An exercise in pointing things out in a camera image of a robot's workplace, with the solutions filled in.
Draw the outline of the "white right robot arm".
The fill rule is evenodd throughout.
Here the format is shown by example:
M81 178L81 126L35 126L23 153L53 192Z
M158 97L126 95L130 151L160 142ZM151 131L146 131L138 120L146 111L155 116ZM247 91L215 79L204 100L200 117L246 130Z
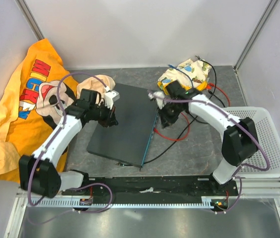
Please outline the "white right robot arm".
M254 121L226 112L201 91L195 88L186 90L178 81L169 83L166 89L166 94L159 91L150 95L157 102L164 127L174 124L179 114L187 111L201 117L220 134L223 158L213 171L214 179L208 183L208 187L212 194L222 194L226 190L226 183L236 174L240 165L258 151Z

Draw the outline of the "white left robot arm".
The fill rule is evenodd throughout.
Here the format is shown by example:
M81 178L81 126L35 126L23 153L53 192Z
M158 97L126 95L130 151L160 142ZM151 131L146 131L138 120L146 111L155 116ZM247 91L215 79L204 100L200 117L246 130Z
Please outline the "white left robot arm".
M72 188L79 195L89 192L90 183L82 172L59 173L56 167L71 140L86 123L93 120L103 127L118 125L114 103L120 94L110 90L99 103L96 101L98 95L97 91L83 89L80 98L66 108L65 115L46 141L32 155L20 158L20 186L23 190L48 198Z

